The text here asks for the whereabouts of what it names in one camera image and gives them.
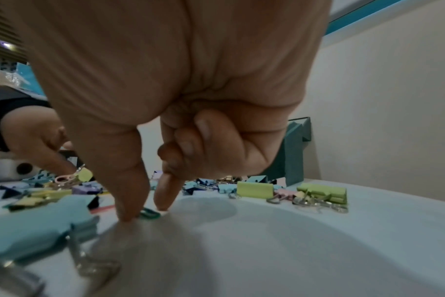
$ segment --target hand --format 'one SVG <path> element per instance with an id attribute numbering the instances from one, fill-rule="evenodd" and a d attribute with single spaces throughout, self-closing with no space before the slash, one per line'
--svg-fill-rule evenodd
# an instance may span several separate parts
<path id="1" fill-rule="evenodd" d="M 3 2 L 75 149 L 116 198 L 122 220 L 148 196 L 136 126 L 157 116 L 159 209 L 185 179 L 252 175 L 270 165 L 304 96 L 331 4 Z"/>
<path id="2" fill-rule="evenodd" d="M 54 110 L 26 106 L 6 114 L 0 130 L 9 150 L 18 158 L 56 175 L 72 174 L 76 167 L 58 153 L 67 142 L 65 129 Z"/>

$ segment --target blue trim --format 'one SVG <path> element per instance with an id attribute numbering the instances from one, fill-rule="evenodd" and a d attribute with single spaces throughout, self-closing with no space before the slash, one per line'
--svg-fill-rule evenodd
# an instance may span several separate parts
<path id="1" fill-rule="evenodd" d="M 328 35 L 332 32 L 335 32 L 343 27 L 346 27 L 356 21 L 359 21 L 369 15 L 372 15 L 375 12 L 378 12 L 392 4 L 395 4 L 401 0 L 375 0 L 373 2 L 370 2 L 346 15 L 343 17 L 340 17 L 332 22 L 329 23 L 329 26 L 327 27 L 327 33 L 325 35 Z"/>

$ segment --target wall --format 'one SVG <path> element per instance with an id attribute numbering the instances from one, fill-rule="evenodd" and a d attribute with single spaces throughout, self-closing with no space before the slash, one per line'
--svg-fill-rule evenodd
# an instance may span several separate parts
<path id="1" fill-rule="evenodd" d="M 445 200 L 445 0 L 399 4 L 324 38 L 305 175 Z"/>

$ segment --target tabletop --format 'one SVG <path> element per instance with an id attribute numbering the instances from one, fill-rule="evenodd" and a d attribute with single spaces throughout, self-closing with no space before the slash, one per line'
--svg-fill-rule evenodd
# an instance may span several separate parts
<path id="1" fill-rule="evenodd" d="M 307 182 L 346 187 L 349 213 L 199 191 L 157 220 L 101 213 L 83 247 L 122 264 L 103 287 L 76 273 L 67 250 L 27 268 L 51 297 L 445 296 L 445 202 Z"/>

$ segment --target ceiling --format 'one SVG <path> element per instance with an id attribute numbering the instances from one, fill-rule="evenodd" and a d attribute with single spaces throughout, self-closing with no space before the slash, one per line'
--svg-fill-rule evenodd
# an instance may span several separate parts
<path id="1" fill-rule="evenodd" d="M 14 45 L 14 49 L 10 50 L 2 45 L 2 42 Z M 13 62 L 27 62 L 25 48 L 22 41 L 17 36 L 15 30 L 4 17 L 4 13 L 0 9 L 0 57 L 11 60 Z"/>

